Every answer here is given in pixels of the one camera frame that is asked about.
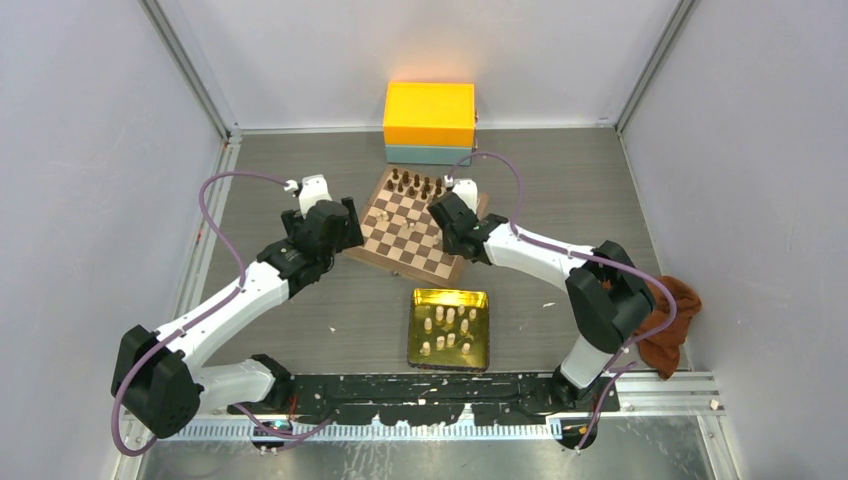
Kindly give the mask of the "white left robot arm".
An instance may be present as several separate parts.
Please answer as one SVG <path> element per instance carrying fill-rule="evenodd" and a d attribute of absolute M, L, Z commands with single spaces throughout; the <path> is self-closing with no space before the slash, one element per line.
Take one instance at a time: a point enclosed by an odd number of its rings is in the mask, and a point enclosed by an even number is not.
<path fill-rule="evenodd" d="M 364 243 L 354 201 L 319 200 L 288 210 L 286 238 L 268 245 L 243 276 L 181 318 L 120 341 L 111 385 L 119 408 L 156 438 L 171 437 L 196 414 L 241 405 L 277 413 L 293 397 L 291 373 L 266 354 L 236 364 L 206 362 L 236 333 L 329 272 L 336 254 Z"/>

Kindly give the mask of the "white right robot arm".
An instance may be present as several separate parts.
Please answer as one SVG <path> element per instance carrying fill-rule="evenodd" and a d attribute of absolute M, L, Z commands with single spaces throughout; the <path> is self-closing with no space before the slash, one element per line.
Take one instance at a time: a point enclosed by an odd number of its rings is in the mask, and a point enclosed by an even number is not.
<path fill-rule="evenodd" d="M 565 409 L 582 409 L 594 396 L 597 378 L 656 305 L 626 251 L 612 241 L 595 248 L 555 241 L 496 214 L 479 218 L 453 192 L 428 211 L 447 253 L 519 271 L 567 294 L 579 336 L 555 369 L 551 389 Z"/>

